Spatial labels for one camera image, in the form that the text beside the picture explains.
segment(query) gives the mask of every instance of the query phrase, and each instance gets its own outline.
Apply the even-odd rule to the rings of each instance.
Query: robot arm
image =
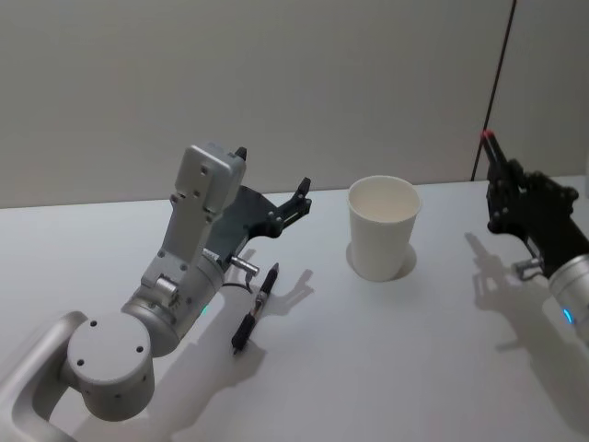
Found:
[[[67,387],[107,421],[129,419],[154,392],[153,357],[168,355],[221,288],[230,265],[257,268],[237,255],[257,236],[276,238],[308,214],[310,180],[276,207],[241,186],[246,149],[189,147],[182,159],[163,244],[121,312],[70,313],[34,340],[0,380],[0,435],[10,441],[69,442],[47,422]]]
[[[507,161],[495,135],[482,135],[489,158],[488,224],[491,233],[521,239],[532,258],[514,265],[520,279],[541,273],[567,321],[589,345],[589,241],[571,220],[579,193],[540,172],[524,173]]]

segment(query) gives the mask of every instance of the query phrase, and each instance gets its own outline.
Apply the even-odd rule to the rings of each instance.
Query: cup rim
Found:
[[[406,216],[402,219],[398,219],[395,221],[377,221],[375,219],[372,218],[368,218],[362,214],[360,214],[360,212],[358,212],[356,209],[353,208],[352,203],[350,202],[350,193],[352,193],[352,190],[354,187],[356,187],[357,185],[361,184],[364,181],[368,181],[368,180],[373,180],[375,178],[387,178],[387,179],[392,179],[395,181],[400,181],[403,184],[407,184],[409,185],[409,187],[413,190],[413,192],[415,193],[415,195],[417,196],[417,200],[419,202],[419,205],[417,207],[417,210],[415,210],[415,213],[411,216]],[[399,224],[399,223],[403,223],[409,219],[412,219],[414,217],[416,217],[419,212],[422,210],[422,206],[423,206],[423,201],[421,196],[419,195],[419,193],[417,192],[417,190],[415,189],[415,186],[413,184],[411,184],[410,182],[408,182],[407,180],[403,180],[402,178],[399,177],[393,177],[392,175],[371,175],[369,177],[364,177],[364,178],[360,178],[359,180],[357,180],[354,184],[352,184],[350,186],[350,188],[348,189],[348,196],[347,196],[347,201],[348,201],[348,207],[350,208],[350,210],[357,216],[361,217],[363,220],[365,221],[369,221],[371,223],[375,223],[378,225],[393,225],[393,224]]]

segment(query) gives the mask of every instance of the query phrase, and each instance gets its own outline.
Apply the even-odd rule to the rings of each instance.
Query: blue indicator light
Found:
[[[572,314],[570,313],[569,310],[567,310],[566,308],[563,308],[562,313],[564,313],[565,318],[567,319],[567,321],[570,324],[572,324],[574,322],[574,318],[572,317]]]

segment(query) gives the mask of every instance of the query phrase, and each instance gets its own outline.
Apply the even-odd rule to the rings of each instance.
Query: metal pin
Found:
[[[260,267],[256,267],[254,264],[247,262],[246,260],[242,260],[238,256],[232,256],[230,261],[238,269],[241,269],[253,276],[258,276],[258,273],[260,272]]]

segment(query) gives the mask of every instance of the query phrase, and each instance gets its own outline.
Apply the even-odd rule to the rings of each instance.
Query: table surface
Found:
[[[582,177],[560,181],[583,188]],[[588,354],[546,282],[510,272],[528,254],[487,231],[486,183],[418,189],[397,280],[351,270],[346,192],[312,192],[310,216],[244,249],[281,273],[242,356],[230,339],[251,297],[224,288],[155,361],[156,393],[140,415],[102,422],[68,391],[52,422],[80,442],[585,440]],[[0,355],[55,312],[118,311],[169,214],[162,201],[0,211]],[[589,233],[583,196],[573,218]]]

